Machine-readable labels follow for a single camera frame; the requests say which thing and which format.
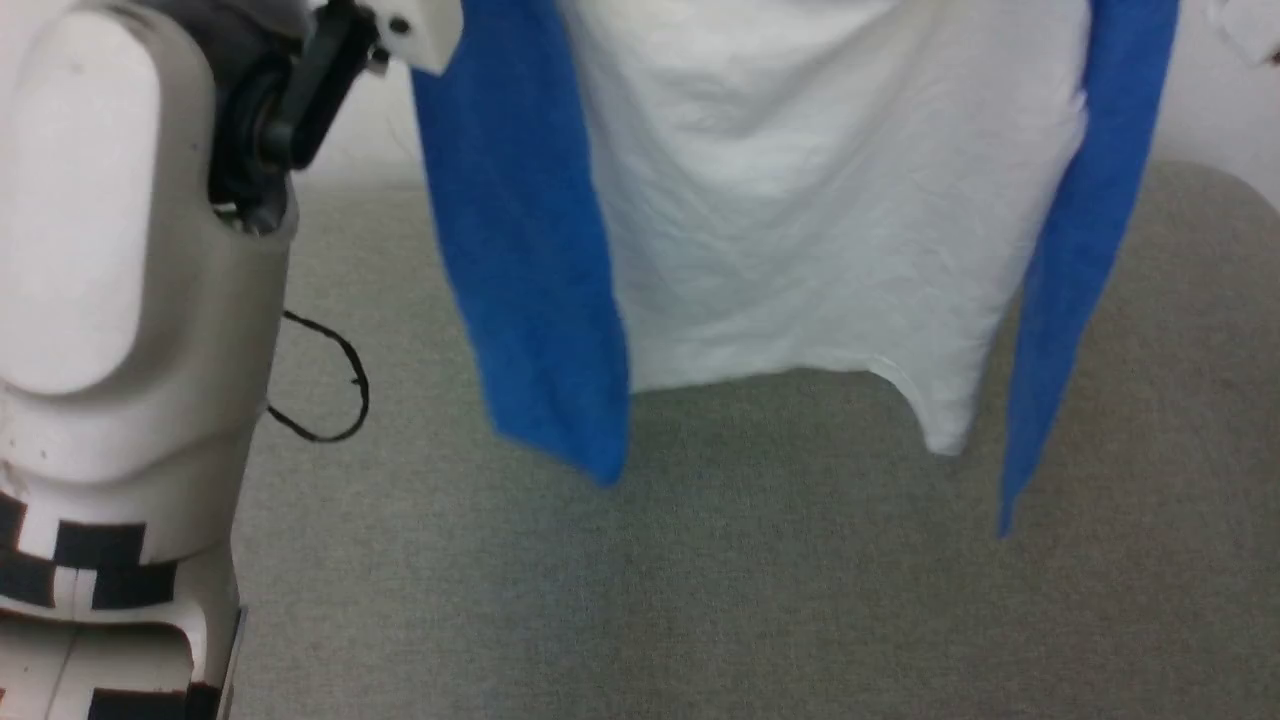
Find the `blue and white garment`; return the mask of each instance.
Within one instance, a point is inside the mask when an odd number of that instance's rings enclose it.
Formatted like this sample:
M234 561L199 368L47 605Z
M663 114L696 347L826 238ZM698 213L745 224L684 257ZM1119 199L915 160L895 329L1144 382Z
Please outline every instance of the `blue and white garment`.
M1137 199L1175 0L475 0L417 76L498 428L614 482L634 389L872 370L959 452L1024 286L1007 532Z

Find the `gray fabric surface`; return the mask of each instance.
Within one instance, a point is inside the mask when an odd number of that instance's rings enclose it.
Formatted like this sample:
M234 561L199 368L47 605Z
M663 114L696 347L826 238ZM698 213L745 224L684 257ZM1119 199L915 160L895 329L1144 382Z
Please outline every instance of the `gray fabric surface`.
M420 188L307 191L291 306L367 429L264 424L237 717L1280 717L1280 219L1157 168L1016 534L869 374L639 398L611 492L493 437ZM287 332L273 398L357 405Z

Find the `blue cloth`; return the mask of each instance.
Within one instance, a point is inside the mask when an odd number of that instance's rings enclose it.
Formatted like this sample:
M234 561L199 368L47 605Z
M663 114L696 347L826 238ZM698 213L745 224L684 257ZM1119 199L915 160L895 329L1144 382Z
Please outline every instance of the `blue cloth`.
M1178 0L1093 0L1089 128L1057 190L1023 284L1000 534L1039 465L1053 418L1138 200L1178 28Z
M554 0L465 0L448 72L413 87L442 252L498 429L600 483L628 369L581 99ZM1036 471L1137 200L1178 0L1093 0L1089 128L1027 273L1001 533Z

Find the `looped black wire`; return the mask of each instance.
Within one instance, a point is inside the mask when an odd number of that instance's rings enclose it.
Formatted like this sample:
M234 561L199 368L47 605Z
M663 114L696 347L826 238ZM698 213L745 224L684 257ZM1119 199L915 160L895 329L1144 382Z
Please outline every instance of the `looped black wire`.
M351 427L347 428L346 430L335 436L319 436L300 425L297 421L293 420L293 418L289 418L284 413L276 410L274 405L268 405L266 411L271 414L271 418L275 418L276 423L280 423L285 428L289 428L291 430L297 433L298 437L301 437L307 442L332 445L335 442L342 442L344 439L351 439L356 433L360 432L362 427L365 427L365 420L369 418L369 375L365 374L365 364L360 361L360 352L356 351L356 346L351 345L351 342L347 338L342 337L335 331L332 331L315 320L308 320L306 318L302 318L291 310L284 311L284 319L292 323L297 323L303 328L307 328L308 331L317 332L324 337L337 342L338 346L342 347L343 354L347 355L347 361L351 363L352 372L356 373L356 379L351 382L360 388L360 415L356 418L356 421L352 423Z

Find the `white robotic arm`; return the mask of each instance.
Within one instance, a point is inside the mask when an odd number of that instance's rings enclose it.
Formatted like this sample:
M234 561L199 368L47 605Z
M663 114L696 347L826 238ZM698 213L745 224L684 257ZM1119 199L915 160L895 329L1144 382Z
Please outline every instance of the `white robotic arm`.
M229 711L289 174L366 68L442 72L461 29L458 0L90 0L40 35L0 138L0 719ZM177 652L93 632L155 624Z

